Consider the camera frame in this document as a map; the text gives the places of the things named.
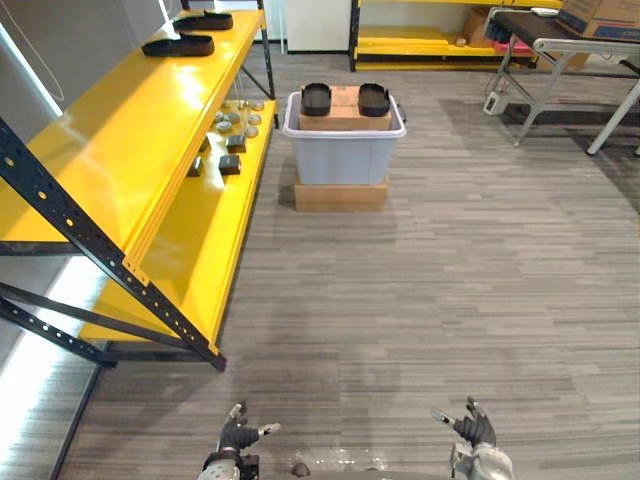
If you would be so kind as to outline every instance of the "yellow shelf in background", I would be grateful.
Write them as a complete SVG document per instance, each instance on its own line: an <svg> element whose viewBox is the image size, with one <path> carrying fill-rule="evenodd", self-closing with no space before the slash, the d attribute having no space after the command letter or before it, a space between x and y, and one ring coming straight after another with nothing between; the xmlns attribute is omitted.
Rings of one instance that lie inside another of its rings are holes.
<svg viewBox="0 0 640 480"><path fill-rule="evenodd" d="M495 72L497 67L498 63L482 62L356 62L356 71L358 72L379 72L384 70L485 70Z"/></svg>
<svg viewBox="0 0 640 480"><path fill-rule="evenodd" d="M457 47L457 35L443 34L431 27L360 27L358 55L424 55L501 57L493 47ZM534 56L533 53L514 56Z"/></svg>
<svg viewBox="0 0 640 480"><path fill-rule="evenodd" d="M360 0L359 6L362 6L363 3L456 3L494 7L562 7L562 0Z"/></svg>
<svg viewBox="0 0 640 480"><path fill-rule="evenodd" d="M208 32L212 55L151 58L136 48L28 144L134 265L264 21L261 10L232 13L232 30ZM0 241L66 241L5 182L0 205Z"/></svg>
<svg viewBox="0 0 640 480"><path fill-rule="evenodd" d="M233 282L236 264L268 146L275 101L265 102L259 135L247 139L240 154L241 173L225 177L223 189L214 184L213 168L205 164L199 178L186 178L142 263L154 284L191 323L215 345ZM218 136L212 154L226 154ZM108 280L94 311L118 320L174 335L154 315ZM142 341L121 332L86 324L86 340Z"/></svg>

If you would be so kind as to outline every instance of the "red item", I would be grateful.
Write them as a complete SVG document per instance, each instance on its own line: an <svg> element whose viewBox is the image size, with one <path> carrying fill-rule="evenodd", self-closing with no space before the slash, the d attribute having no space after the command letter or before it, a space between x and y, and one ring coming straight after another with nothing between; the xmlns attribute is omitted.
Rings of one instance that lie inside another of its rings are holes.
<svg viewBox="0 0 640 480"><path fill-rule="evenodd" d="M506 52L507 48L509 48L509 43L498 43L496 41L493 42L493 48L495 48L498 52ZM512 53L529 53L531 50L527 47L527 44L522 40L516 40L516 44L513 46Z"/></svg>

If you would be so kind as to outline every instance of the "white cabinet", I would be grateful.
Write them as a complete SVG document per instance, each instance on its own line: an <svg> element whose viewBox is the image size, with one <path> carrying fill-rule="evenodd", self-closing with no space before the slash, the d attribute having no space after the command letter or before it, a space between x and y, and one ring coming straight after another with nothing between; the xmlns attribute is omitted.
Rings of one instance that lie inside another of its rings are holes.
<svg viewBox="0 0 640 480"><path fill-rule="evenodd" d="M289 51L347 51L351 0L285 0Z"/></svg>

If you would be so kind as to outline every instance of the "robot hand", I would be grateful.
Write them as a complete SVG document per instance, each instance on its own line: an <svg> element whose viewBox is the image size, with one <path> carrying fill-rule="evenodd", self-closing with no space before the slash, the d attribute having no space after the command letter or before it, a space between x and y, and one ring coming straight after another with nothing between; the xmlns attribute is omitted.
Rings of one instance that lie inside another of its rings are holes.
<svg viewBox="0 0 640 480"><path fill-rule="evenodd" d="M233 450L240 452L260 440L265 435L280 430L279 423L263 425L259 428L247 427L247 405L245 402L237 403L227 414L227 418L220 432L217 451Z"/></svg>
<svg viewBox="0 0 640 480"><path fill-rule="evenodd" d="M512 480L513 464L509 456L496 447L496 432L489 417L473 398L467 398L467 410L471 417L451 418L440 410L432 412L439 422L451 427L471 444L455 443L451 450L449 465L451 478L455 472L473 480Z"/></svg>
<svg viewBox="0 0 640 480"><path fill-rule="evenodd" d="M453 428L458 435L471 443L472 446L475 447L481 443L486 443L495 447L496 432L493 430L493 425L491 425L489 417L487 417L480 404L473 398L468 397L467 410L471 413L471 417L466 416L462 420L453 419L440 410L434 410L432 414L436 420Z"/></svg>

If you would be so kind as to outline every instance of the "metal table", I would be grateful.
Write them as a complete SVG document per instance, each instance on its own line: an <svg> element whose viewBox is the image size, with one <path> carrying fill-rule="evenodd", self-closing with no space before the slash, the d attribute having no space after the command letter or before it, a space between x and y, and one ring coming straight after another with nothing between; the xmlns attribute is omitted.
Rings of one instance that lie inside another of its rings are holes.
<svg viewBox="0 0 640 480"><path fill-rule="evenodd" d="M508 85L517 90L531 106L529 115L522 125L522 129L514 142L514 146L520 144L536 117L544 111L607 111L611 109L610 106L602 104L546 103L551 88L558 78L560 78L567 63L574 55L580 53L631 55L640 50L640 43L637 42L582 38L570 30L565 29L553 17L541 17L530 11L494 8L489 14L489 20L493 20L499 26L506 28L512 32L513 35L511 35L509 48L498 68L498 73L489 84L488 91L494 91L498 82L504 78L507 80ZM513 48L518 38L553 66L547 84L537 97L531 95L513 78L509 71L509 61L511 60ZM636 83L635 87L633 87L598 138L589 147L589 153L594 154L597 152L598 148L607 139L622 117L637 103L639 97L640 80Z"/></svg>

